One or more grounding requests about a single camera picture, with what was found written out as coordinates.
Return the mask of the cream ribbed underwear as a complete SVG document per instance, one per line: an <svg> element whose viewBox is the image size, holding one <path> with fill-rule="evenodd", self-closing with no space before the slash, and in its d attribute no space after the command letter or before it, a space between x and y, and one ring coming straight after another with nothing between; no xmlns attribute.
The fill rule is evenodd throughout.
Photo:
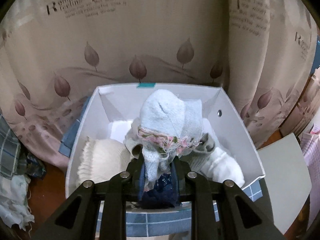
<svg viewBox="0 0 320 240"><path fill-rule="evenodd" d="M131 161L131 153L121 142L113 139L87 138L80 154L76 185L91 180L100 183L125 171Z"/></svg>

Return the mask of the grey plaid fabric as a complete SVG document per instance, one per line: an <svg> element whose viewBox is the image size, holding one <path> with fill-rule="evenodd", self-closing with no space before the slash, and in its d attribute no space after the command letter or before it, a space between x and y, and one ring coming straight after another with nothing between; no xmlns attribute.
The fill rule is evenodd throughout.
<svg viewBox="0 0 320 240"><path fill-rule="evenodd" d="M1 115L1 176L12 180L14 176L28 175L43 178L46 167L18 139Z"/></svg>

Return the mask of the pink checked fabric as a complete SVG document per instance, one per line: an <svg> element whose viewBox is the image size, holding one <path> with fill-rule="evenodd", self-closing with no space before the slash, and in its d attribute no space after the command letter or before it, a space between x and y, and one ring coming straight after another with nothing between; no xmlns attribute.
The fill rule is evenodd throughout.
<svg viewBox="0 0 320 240"><path fill-rule="evenodd" d="M309 226L319 212L319 126L313 125L310 132L304 132L300 147L311 179Z"/></svg>

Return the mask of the blue checked cloth cover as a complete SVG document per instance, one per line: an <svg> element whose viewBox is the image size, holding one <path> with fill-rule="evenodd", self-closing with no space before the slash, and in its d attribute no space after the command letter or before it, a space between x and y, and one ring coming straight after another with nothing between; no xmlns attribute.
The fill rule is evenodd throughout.
<svg viewBox="0 0 320 240"><path fill-rule="evenodd" d="M77 168L80 161L80 154L73 153L78 142L76 136L80 128L80 122L84 119L84 113L90 101L89 97L80 100L77 109L81 110L79 117L73 122L68 131L63 135L59 152L70 157L68 171L66 175L66 197L71 195L77 188L77 171L71 171L71 168ZM169 235L189 231L191 228L191 208L179 207L174 211L128 211L127 235L129 237L153 237L160 235Z"/></svg>

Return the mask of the white shoe box lid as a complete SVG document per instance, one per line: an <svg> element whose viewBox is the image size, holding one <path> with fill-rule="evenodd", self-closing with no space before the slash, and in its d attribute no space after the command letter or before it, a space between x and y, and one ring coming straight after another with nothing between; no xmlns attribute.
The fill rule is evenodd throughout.
<svg viewBox="0 0 320 240"><path fill-rule="evenodd" d="M311 191L311 179L302 150L291 133L258 150L266 173L274 224L286 233Z"/></svg>

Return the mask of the dark blue lace underwear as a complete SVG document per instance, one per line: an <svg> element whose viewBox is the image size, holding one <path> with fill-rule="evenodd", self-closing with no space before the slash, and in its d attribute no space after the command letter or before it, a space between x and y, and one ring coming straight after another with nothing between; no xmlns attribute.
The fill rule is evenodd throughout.
<svg viewBox="0 0 320 240"><path fill-rule="evenodd" d="M138 205L142 209L160 210L179 207L179 182L175 164L170 164L171 174L164 173L155 181L153 189L144 191L146 168L142 165L139 176Z"/></svg>

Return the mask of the white socks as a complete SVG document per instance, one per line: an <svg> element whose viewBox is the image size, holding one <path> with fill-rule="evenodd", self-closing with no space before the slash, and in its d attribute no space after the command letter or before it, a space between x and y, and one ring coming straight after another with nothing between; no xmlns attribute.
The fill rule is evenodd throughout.
<svg viewBox="0 0 320 240"><path fill-rule="evenodd" d="M239 187L244 186L245 179L237 161L216 143L214 138L205 133L198 146L188 155L182 157L192 171L208 180L223 183L232 180Z"/></svg>

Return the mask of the white XINCCI shoe box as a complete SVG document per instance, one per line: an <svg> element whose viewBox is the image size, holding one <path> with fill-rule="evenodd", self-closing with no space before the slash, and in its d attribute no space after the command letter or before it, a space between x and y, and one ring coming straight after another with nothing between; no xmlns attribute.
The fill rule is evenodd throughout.
<svg viewBox="0 0 320 240"><path fill-rule="evenodd" d="M220 145L240 165L248 188L265 177L265 170L238 111L222 88L169 83L126 83L99 86L93 92L82 115L68 164L65 195L77 188L80 155L90 139L114 139L123 142L138 117L150 117L148 127L155 128L156 118L164 126L183 129L204 118Z"/></svg>

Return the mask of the white crumpled plastic sheet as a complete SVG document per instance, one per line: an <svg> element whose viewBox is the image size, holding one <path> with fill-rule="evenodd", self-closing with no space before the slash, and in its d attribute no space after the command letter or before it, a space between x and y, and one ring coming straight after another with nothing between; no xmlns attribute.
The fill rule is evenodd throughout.
<svg viewBox="0 0 320 240"><path fill-rule="evenodd" d="M35 222L28 206L29 183L25 175L14 175L11 180L1 176L1 219L10 228L18 225L25 231L29 223Z"/></svg>

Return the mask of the grey beige bra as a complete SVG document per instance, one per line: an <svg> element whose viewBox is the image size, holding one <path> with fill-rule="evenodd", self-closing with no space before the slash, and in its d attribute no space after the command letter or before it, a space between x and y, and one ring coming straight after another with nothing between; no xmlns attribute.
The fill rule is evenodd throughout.
<svg viewBox="0 0 320 240"><path fill-rule="evenodd" d="M138 137L138 128L131 128L125 135L124 145L130 152L132 158L138 159L142 151L142 143Z"/></svg>

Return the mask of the leaf pattern curtain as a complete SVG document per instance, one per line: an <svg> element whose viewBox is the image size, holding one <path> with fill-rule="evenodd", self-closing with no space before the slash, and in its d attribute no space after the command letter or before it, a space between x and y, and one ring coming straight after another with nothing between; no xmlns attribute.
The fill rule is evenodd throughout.
<svg viewBox="0 0 320 240"><path fill-rule="evenodd" d="M255 144L287 118L319 27L301 0L10 0L1 6L1 113L62 170L63 133L100 85L221 86Z"/></svg>

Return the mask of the light blue floral sock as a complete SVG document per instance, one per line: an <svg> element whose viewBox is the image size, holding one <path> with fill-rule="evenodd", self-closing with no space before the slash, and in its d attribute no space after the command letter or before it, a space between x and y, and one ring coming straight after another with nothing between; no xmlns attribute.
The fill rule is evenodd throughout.
<svg viewBox="0 0 320 240"><path fill-rule="evenodd" d="M138 137L146 168L145 191L170 173L176 156L188 155L202 138L203 117L200 99L180 99L169 90L153 92L140 110Z"/></svg>

